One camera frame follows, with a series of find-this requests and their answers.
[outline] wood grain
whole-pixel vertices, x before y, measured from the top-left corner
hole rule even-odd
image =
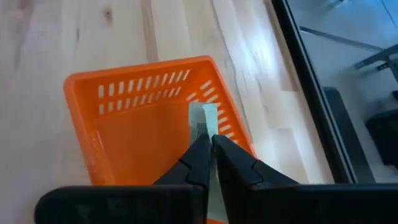
[[[71,73],[211,55],[258,158],[302,183],[333,182],[268,0],[0,0],[1,223],[89,184],[62,85]]]

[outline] floor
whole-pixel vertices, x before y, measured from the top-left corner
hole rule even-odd
[[[298,26],[345,39],[387,48],[398,43],[398,1],[395,0],[300,0],[289,1]],[[398,170],[385,166],[364,125],[371,116],[398,108],[391,91],[398,84],[390,70],[368,72],[379,64],[352,69],[375,54],[374,49],[338,42],[302,32],[305,47],[323,86],[339,90],[371,166],[376,182],[398,182]]]
[[[332,183],[280,32],[268,0],[0,0],[0,223],[32,223],[41,195],[90,184],[67,76],[198,55],[214,58],[259,159]]]

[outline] wooden surface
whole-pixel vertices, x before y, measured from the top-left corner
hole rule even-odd
[[[32,223],[40,195],[89,184],[67,76],[195,55],[216,60],[261,160],[333,182],[268,1],[0,0],[1,223]]]

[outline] light wood tabletop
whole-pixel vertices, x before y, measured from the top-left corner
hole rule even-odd
[[[259,159],[331,183],[272,4],[265,0],[0,0],[0,221],[89,184],[63,94],[72,73],[210,55]]]

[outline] basket slot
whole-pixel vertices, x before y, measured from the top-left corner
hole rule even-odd
[[[207,99],[206,103],[211,103],[211,102],[217,100],[217,98],[218,98],[218,95],[214,95],[214,96],[210,97],[209,99]]]
[[[109,84],[109,96],[113,96],[114,93],[114,84],[110,83]]]
[[[219,128],[219,131],[220,131],[220,132],[224,132],[224,131],[226,131],[226,130],[228,130],[228,129],[231,129],[231,125],[230,125],[230,124],[227,124],[226,126],[220,127],[220,128]]]
[[[187,101],[190,101],[192,98],[194,98],[195,96],[197,95],[197,93],[192,93],[191,95],[189,95],[188,97],[187,97]]]
[[[211,80],[208,80],[205,84],[200,87],[200,90],[205,90],[211,84]]]
[[[163,98],[166,98],[166,96],[167,96],[167,92],[168,92],[169,90],[164,90],[163,91]]]
[[[174,76],[175,76],[175,72],[173,72],[172,76],[170,77],[169,84],[171,84],[173,82]]]
[[[148,99],[148,103],[152,102],[152,99],[153,99],[154,95],[155,95],[155,93],[150,93],[149,99]]]
[[[168,75],[169,75],[168,73],[164,74],[161,86],[164,86],[164,84],[166,83]]]
[[[206,97],[206,96],[210,95],[210,93],[213,93],[214,90],[215,90],[215,88],[214,88],[214,87],[211,87],[209,90],[207,90],[207,91],[203,94],[203,96]]]
[[[232,136],[234,136],[235,134],[232,132],[232,133],[228,133],[228,134],[226,134],[225,136],[227,137],[227,138],[230,138],[230,137],[232,137]]]
[[[126,103],[124,104],[124,109],[128,109],[130,107],[131,98],[126,99]]]
[[[177,88],[177,91],[175,92],[175,96],[178,96],[178,94],[180,93],[180,91],[181,91],[181,87],[179,86],[179,87]]]
[[[134,101],[132,102],[132,107],[136,107],[138,103],[139,96],[134,97]]]
[[[127,90],[127,92],[131,93],[133,88],[134,88],[134,80],[130,80],[129,81],[129,89]]]
[[[145,99],[147,98],[147,95],[146,94],[144,94],[142,97],[141,97],[141,105],[144,105],[145,104]]]
[[[143,80],[144,80],[143,78],[140,78],[140,79],[138,80],[137,91],[140,91],[140,90],[141,90],[141,86],[142,86]]]
[[[191,72],[191,70],[187,70],[187,72],[185,72],[184,77],[182,78],[182,81],[185,81],[188,78],[189,73]]]
[[[113,102],[108,102],[108,112],[113,111]]]
[[[172,97],[172,96],[173,96],[174,91],[175,91],[175,88],[172,88],[172,90],[171,90],[170,93],[169,93],[169,97]]]
[[[227,117],[221,118],[221,119],[218,120],[218,124],[222,124],[222,123],[224,123],[227,120],[228,120]]]
[[[121,81],[121,82],[119,82],[119,91],[118,91],[118,93],[120,95],[120,94],[123,94],[123,92],[124,92],[124,81]]]
[[[157,85],[159,84],[159,80],[160,80],[160,75],[157,75],[154,82],[154,88],[156,88]]]
[[[104,104],[99,105],[99,114],[102,115],[105,113],[105,106]]]
[[[158,100],[159,100],[161,94],[162,94],[161,91],[158,91],[158,92],[157,92],[155,101],[158,101]]]
[[[98,86],[98,97],[99,98],[103,98],[104,97],[104,86],[103,85],[99,85]]]
[[[150,82],[152,81],[152,77],[148,77],[147,78],[147,83],[145,84],[145,89],[146,90],[148,90],[149,89],[149,85],[150,85]]]
[[[180,81],[182,74],[184,73],[184,71],[180,71],[180,73],[178,74],[177,79],[175,80],[175,82],[177,83],[178,81]]]
[[[118,100],[118,105],[116,108],[118,111],[122,109],[122,100]]]

